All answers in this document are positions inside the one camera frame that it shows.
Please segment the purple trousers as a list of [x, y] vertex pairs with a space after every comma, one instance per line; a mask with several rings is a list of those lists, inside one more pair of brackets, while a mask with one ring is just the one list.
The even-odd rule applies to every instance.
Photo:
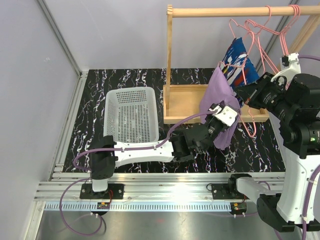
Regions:
[[216, 68], [209, 80], [207, 89], [203, 95], [203, 98], [199, 104], [199, 112], [204, 113], [209, 110], [212, 104], [224, 103], [238, 112], [235, 123], [224, 132], [221, 132], [218, 137], [213, 141], [214, 146], [217, 149], [224, 150], [228, 148], [238, 121], [240, 120], [239, 114], [241, 114], [241, 107], [236, 98], [236, 94], [233, 89], [229, 86], [223, 72], [220, 68]]

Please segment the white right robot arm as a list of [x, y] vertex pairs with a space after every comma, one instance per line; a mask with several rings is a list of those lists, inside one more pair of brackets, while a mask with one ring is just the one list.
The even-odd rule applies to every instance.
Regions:
[[320, 174], [320, 79], [298, 73], [292, 78], [265, 73], [235, 92], [254, 109], [266, 109], [279, 121], [285, 176], [282, 191], [269, 190], [247, 173], [230, 176], [227, 193], [246, 196], [260, 219], [278, 232], [317, 232], [314, 199]]

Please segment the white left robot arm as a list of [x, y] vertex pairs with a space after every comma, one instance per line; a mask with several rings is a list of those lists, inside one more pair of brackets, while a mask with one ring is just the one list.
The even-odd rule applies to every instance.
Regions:
[[235, 123], [237, 112], [223, 102], [212, 104], [205, 115], [205, 123], [194, 123], [191, 127], [176, 131], [176, 123], [163, 141], [127, 143], [116, 142], [106, 135], [93, 147], [90, 157], [91, 193], [98, 199], [107, 196], [108, 180], [115, 168], [141, 162], [187, 162], [196, 154], [212, 147], [220, 133]]

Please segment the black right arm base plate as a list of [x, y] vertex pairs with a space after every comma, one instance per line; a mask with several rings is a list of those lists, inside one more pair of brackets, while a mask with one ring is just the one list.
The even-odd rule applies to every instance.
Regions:
[[214, 200], [246, 200], [247, 197], [231, 188], [227, 183], [208, 183], [206, 190], [212, 194]]

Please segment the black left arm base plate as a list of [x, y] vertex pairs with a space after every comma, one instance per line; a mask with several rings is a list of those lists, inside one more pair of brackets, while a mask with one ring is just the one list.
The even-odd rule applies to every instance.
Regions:
[[79, 198], [83, 200], [122, 200], [124, 198], [124, 185], [110, 183], [107, 190], [95, 192], [91, 183], [84, 183], [81, 186]]

